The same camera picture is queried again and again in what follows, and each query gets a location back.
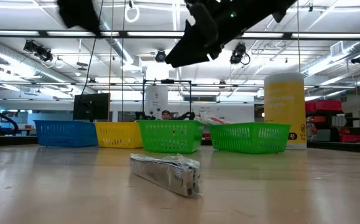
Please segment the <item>yellow basket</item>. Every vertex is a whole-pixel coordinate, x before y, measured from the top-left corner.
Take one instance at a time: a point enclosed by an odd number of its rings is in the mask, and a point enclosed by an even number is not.
[[[135,149],[142,147],[140,126],[135,122],[95,122],[98,145]]]

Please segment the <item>table surface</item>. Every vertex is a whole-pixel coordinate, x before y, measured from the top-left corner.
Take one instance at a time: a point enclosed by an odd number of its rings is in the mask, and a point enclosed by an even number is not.
[[[360,153],[202,147],[202,198],[130,174],[142,149],[0,147],[0,223],[358,223]]]

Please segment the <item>black monitor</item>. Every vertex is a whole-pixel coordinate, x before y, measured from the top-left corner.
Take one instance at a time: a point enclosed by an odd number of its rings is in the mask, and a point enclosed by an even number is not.
[[[111,95],[109,93],[75,96],[74,120],[108,119]]]

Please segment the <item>blue basket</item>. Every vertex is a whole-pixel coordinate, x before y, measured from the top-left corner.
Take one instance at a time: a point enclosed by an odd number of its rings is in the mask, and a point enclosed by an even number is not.
[[[94,123],[84,121],[35,121],[41,146],[86,147],[98,145]]]

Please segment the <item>yellow cylinder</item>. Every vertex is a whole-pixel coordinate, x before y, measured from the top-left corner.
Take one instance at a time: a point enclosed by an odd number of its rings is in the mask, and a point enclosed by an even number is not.
[[[304,77],[301,73],[276,73],[264,79],[266,123],[291,124],[286,149],[307,149]]]

